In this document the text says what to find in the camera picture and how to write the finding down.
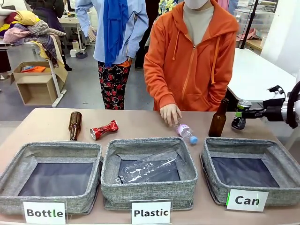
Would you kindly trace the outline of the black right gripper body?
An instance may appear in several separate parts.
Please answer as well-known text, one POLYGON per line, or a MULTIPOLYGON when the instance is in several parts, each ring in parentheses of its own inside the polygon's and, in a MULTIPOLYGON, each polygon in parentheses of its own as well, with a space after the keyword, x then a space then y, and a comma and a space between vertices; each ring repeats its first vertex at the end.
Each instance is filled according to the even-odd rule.
POLYGON ((282 112, 284 102, 284 99, 269 99, 263 101, 262 104, 264 111, 262 113, 262 116, 266 117, 268 121, 286 122, 286 112, 282 112))

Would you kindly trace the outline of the black drink can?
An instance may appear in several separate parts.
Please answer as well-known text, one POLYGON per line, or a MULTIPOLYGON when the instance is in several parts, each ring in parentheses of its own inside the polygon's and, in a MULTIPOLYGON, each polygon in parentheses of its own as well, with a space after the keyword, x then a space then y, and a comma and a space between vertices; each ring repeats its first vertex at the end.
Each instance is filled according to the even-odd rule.
POLYGON ((249 110, 252 103, 246 100, 241 100, 237 103, 236 114, 231 123, 232 128, 237 130, 243 130, 246 125, 246 120, 241 117, 241 113, 249 110))

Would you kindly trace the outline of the small plastic bottle pink label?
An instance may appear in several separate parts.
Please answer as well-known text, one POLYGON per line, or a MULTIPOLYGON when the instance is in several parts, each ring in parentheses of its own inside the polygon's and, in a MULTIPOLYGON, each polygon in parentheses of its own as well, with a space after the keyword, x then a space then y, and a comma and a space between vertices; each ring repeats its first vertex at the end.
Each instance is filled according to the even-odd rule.
POLYGON ((194 135, 193 130, 185 123, 178 121, 175 125, 173 125, 176 133, 187 143, 190 145, 196 145, 198 142, 198 138, 194 135))

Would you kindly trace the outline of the crushed red can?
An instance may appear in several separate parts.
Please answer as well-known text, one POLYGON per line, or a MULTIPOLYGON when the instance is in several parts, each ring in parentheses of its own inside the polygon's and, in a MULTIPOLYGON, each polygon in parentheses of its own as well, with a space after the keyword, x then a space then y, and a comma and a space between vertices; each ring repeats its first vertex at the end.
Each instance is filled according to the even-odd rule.
POLYGON ((112 120, 105 126, 91 128, 90 134, 94 140, 98 140, 103 135, 108 134, 108 133, 114 133, 114 132, 117 132, 118 130, 119 130, 119 126, 117 124, 117 121, 112 120))

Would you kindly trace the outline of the grey fabric basket can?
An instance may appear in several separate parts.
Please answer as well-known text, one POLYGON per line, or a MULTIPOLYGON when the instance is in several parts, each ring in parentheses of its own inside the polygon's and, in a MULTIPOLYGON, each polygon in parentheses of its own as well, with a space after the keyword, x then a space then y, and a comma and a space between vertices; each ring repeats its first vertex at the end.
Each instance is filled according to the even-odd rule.
POLYGON ((300 203, 300 165, 271 140, 208 137, 200 154, 215 203, 226 204, 230 190, 267 192, 267 206, 300 203))

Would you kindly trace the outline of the grey fabric basket plastic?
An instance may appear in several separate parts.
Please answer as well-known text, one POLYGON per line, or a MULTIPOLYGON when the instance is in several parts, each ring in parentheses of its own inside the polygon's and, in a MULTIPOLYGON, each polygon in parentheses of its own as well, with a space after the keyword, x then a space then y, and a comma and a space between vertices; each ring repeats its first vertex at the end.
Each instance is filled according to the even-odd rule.
POLYGON ((132 200, 155 199, 172 199, 173 210, 190 210, 197 179, 196 166, 182 138, 116 139, 107 145, 101 172, 101 191, 107 210, 129 210, 132 200), (165 150, 174 150, 179 155, 179 181, 115 183, 122 160, 137 161, 165 150))

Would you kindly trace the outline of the grey fabric basket bottle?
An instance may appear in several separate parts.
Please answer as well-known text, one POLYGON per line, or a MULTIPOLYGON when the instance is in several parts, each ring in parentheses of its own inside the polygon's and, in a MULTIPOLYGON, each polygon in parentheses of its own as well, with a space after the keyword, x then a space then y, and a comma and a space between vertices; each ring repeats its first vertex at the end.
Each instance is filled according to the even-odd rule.
POLYGON ((0 175, 0 213, 23 214, 23 202, 62 202, 69 214, 90 213, 100 184, 101 154, 96 143, 25 144, 0 175))

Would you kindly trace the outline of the person's right hand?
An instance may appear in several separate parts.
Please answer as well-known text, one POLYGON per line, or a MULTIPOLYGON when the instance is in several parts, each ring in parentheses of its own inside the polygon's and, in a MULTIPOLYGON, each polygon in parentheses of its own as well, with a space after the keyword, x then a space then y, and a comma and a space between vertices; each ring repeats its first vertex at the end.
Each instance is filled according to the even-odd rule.
POLYGON ((162 119, 165 123, 171 127, 178 124, 182 118, 181 111, 176 104, 168 104, 160 108, 159 110, 162 119))

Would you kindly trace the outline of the upright-necked brown glass bottle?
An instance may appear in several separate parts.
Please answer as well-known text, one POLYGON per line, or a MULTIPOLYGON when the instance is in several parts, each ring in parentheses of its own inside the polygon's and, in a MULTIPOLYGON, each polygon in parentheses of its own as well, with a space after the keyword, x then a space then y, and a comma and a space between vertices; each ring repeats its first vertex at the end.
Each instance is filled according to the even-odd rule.
POLYGON ((221 100, 220 106, 216 111, 216 113, 213 115, 211 121, 210 129, 208 132, 209 137, 221 136, 226 122, 226 110, 227 110, 228 103, 229 100, 227 98, 223 98, 221 100))

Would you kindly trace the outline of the white sign reading Plastic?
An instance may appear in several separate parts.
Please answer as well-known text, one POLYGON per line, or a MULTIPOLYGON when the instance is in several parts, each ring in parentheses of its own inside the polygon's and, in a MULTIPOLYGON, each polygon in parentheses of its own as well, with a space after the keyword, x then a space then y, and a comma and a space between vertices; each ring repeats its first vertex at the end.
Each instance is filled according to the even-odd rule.
POLYGON ((133 225, 164 225, 171 222, 172 199, 132 200, 129 206, 133 225))

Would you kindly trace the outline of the person in blue shirt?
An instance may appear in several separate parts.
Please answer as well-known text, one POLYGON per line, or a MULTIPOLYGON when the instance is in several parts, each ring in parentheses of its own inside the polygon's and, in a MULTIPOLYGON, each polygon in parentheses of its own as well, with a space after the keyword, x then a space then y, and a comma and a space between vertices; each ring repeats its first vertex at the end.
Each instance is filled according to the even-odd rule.
POLYGON ((145 0, 127 0, 128 21, 122 48, 111 67, 105 65, 103 12, 105 0, 76 0, 75 13, 85 37, 95 42, 101 94, 105 109, 123 110, 125 89, 139 43, 148 28, 145 0))

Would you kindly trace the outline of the blue scarf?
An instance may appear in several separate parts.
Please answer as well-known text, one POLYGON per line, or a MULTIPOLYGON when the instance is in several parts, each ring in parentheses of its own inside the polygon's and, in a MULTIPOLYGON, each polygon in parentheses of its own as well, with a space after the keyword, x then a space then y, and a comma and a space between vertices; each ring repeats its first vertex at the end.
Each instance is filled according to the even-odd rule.
POLYGON ((128 21, 127 0, 105 0, 103 12, 105 65, 110 68, 123 44, 123 32, 128 21))

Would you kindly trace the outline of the open cardboard box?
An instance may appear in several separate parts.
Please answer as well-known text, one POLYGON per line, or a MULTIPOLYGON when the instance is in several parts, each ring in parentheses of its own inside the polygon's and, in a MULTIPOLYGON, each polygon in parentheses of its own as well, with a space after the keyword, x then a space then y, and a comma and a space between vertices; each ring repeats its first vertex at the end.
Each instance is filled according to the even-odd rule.
POLYGON ((55 107, 63 94, 68 72, 63 65, 50 66, 47 61, 20 63, 13 71, 11 82, 15 82, 25 105, 51 105, 55 107), (43 66, 42 73, 21 73, 24 66, 43 66))

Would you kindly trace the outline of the orange cloth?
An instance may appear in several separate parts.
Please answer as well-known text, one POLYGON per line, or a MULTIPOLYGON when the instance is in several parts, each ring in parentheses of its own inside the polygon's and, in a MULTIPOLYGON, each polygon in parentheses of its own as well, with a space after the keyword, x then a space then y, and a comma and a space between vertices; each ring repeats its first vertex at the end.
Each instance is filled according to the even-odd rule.
POLYGON ((24 66, 21 69, 21 73, 42 73, 46 70, 43 66, 24 66))

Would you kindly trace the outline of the white sign reading Bottle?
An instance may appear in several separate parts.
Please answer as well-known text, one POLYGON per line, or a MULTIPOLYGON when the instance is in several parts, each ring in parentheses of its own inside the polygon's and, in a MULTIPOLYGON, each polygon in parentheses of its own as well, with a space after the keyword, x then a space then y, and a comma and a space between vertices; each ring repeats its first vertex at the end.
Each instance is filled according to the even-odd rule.
POLYGON ((66 200, 24 200, 22 214, 26 223, 37 225, 66 225, 66 200))

